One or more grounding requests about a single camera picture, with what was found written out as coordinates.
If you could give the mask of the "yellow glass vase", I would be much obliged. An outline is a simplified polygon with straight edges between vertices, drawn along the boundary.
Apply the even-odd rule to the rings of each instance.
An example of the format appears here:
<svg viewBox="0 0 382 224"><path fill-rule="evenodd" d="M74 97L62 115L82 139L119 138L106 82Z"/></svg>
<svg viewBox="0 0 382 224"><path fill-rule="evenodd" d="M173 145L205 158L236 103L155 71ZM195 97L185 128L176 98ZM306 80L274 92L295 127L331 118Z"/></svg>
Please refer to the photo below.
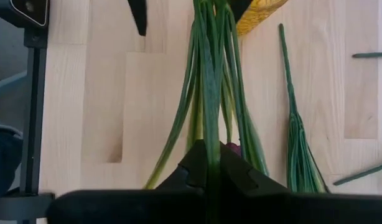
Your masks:
<svg viewBox="0 0 382 224"><path fill-rule="evenodd" d="M283 6L288 0L251 0L236 22L239 36L251 32L258 24Z"/></svg>

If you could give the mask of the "black bracket plate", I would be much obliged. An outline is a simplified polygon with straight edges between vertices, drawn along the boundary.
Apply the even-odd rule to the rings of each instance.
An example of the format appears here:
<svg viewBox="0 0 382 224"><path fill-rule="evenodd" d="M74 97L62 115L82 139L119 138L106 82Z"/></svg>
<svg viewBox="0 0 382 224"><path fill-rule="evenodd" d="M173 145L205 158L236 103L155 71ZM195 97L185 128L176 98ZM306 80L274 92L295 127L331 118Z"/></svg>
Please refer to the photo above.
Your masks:
<svg viewBox="0 0 382 224"><path fill-rule="evenodd" d="M0 0L0 18L18 28L44 29L49 24L50 0Z"/></svg>

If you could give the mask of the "person's leg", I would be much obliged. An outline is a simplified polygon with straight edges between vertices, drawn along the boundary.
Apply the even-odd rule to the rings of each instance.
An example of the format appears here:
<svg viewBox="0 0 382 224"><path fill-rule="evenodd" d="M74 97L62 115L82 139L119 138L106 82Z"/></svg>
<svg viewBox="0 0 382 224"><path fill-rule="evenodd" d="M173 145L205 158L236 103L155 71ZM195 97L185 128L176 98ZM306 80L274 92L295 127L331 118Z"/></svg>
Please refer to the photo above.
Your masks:
<svg viewBox="0 0 382 224"><path fill-rule="evenodd" d="M22 160L23 133L0 123L0 198L10 189Z"/></svg>

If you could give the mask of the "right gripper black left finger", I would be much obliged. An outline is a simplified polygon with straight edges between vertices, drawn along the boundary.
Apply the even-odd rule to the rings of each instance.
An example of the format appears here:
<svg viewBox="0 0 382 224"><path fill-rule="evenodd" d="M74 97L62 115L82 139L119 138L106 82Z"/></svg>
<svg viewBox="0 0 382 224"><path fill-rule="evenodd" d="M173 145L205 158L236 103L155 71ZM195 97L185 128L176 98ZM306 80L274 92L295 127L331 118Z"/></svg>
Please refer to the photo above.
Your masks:
<svg viewBox="0 0 382 224"><path fill-rule="evenodd" d="M197 189L204 191L207 181L207 150L203 139L196 140L176 169L160 185L159 190Z"/></svg>

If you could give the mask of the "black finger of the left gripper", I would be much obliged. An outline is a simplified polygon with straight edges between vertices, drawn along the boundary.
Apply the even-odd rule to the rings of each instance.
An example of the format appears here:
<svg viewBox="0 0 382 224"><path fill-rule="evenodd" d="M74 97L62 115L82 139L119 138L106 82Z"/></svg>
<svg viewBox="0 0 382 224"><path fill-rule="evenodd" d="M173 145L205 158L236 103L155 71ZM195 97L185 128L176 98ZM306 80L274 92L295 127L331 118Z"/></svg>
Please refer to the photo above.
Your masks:
<svg viewBox="0 0 382 224"><path fill-rule="evenodd" d="M234 15L235 22L238 22L253 0L230 0L230 7Z"/></svg>
<svg viewBox="0 0 382 224"><path fill-rule="evenodd" d="M146 0L128 0L138 34L146 36L147 32L147 3Z"/></svg>

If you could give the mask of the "green grass sprig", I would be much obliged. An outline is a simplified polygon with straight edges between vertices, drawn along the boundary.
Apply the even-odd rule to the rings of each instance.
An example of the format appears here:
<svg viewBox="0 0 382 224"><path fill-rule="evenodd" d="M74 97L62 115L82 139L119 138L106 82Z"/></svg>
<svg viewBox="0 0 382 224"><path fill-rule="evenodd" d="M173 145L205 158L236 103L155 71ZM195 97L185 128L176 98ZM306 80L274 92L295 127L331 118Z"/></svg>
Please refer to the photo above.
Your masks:
<svg viewBox="0 0 382 224"><path fill-rule="evenodd" d="M289 97L287 187L293 192L329 193L330 191L310 150L304 124L297 109L283 24L279 24L279 36Z"/></svg>

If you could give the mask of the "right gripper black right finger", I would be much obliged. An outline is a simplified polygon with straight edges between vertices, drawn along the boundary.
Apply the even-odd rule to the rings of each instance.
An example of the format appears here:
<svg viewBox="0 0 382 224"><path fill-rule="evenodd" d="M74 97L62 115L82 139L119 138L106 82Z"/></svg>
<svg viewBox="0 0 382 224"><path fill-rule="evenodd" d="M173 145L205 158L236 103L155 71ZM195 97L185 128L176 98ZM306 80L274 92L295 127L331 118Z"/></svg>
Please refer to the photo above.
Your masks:
<svg viewBox="0 0 382 224"><path fill-rule="evenodd" d="M289 193L224 144L221 145L221 171L242 193Z"/></svg>

